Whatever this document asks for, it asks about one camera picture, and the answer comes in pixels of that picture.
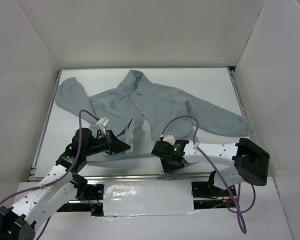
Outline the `grey zip-up jacket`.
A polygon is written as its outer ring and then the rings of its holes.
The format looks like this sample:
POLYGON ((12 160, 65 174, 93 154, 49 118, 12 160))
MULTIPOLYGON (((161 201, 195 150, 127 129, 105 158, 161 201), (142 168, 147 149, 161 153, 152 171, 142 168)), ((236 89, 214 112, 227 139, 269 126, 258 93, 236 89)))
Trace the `grey zip-up jacket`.
POLYGON ((116 87, 88 96, 75 77, 63 81, 57 88, 55 103, 82 118, 97 132, 97 119, 109 119, 106 128, 122 142, 133 145, 134 131, 144 120, 150 125, 151 139, 162 132, 176 139, 191 140, 193 127, 219 136, 245 137, 250 126, 240 115, 200 99, 181 89, 152 83, 145 74, 130 70, 116 87))

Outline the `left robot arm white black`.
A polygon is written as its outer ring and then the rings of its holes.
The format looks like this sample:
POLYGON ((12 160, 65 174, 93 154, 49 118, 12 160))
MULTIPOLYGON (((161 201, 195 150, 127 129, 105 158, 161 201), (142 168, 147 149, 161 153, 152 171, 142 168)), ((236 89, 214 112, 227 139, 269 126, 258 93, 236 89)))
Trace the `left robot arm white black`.
POLYGON ((0 240, 34 240, 41 225, 65 203, 87 196, 88 181, 79 175, 87 164, 87 157, 102 152, 115 155, 129 149, 130 146, 111 130, 96 138, 90 129, 78 129, 37 186, 17 192, 24 197, 10 207, 0 203, 0 240))

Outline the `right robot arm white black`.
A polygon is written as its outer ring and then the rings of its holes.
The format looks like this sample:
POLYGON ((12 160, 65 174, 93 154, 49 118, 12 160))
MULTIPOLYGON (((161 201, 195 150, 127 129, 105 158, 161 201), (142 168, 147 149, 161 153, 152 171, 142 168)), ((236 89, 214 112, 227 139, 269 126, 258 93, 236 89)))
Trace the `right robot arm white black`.
POLYGON ((220 195, 229 186, 246 182, 263 187, 267 184, 270 155, 248 138, 237 143, 206 144, 175 140, 168 135, 155 143, 151 154, 160 159, 163 172, 171 174, 196 163, 226 166, 213 170, 207 184, 208 192, 220 195))

